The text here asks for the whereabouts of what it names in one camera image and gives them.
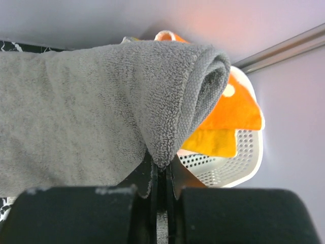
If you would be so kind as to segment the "white perforated plastic basket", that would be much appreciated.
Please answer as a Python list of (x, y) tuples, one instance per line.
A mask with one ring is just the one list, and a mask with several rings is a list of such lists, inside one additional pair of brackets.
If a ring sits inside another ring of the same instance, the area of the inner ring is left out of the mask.
[(181, 163), (208, 187), (231, 188), (251, 179), (263, 157), (262, 130), (235, 129), (237, 155), (210, 157), (180, 149)]

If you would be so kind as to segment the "orange white patterned towel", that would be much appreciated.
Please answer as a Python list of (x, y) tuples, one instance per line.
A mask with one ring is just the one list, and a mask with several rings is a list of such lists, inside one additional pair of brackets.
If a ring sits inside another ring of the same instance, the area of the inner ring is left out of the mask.
[(253, 86), (246, 74), (239, 68), (231, 66), (225, 90), (199, 128), (256, 131), (265, 128), (265, 118), (257, 103)]

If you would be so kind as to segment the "brown yellow bear towel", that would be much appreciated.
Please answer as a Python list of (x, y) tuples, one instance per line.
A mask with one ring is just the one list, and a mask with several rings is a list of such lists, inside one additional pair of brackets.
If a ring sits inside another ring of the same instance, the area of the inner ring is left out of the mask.
[(236, 130), (196, 129), (184, 141), (181, 149), (210, 157), (234, 157), (237, 155)]

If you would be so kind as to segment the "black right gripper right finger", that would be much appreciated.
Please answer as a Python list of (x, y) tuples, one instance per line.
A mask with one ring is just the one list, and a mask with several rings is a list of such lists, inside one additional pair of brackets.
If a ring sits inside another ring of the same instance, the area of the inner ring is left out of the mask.
[(174, 157), (166, 169), (169, 243), (320, 243), (300, 197), (209, 188)]

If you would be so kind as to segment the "grey towel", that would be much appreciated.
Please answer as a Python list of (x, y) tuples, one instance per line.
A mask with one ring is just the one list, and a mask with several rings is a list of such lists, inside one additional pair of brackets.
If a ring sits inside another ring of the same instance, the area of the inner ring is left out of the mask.
[(215, 107), (230, 66), (213, 46), (165, 41), (2, 52), (1, 196), (116, 186), (150, 154), (157, 243), (169, 243), (165, 170)]

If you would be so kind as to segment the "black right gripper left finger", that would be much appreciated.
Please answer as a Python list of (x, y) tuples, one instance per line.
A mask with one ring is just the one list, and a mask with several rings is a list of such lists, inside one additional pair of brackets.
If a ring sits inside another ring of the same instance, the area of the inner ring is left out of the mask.
[(15, 200), (1, 243), (156, 243), (150, 154), (116, 186), (36, 187)]

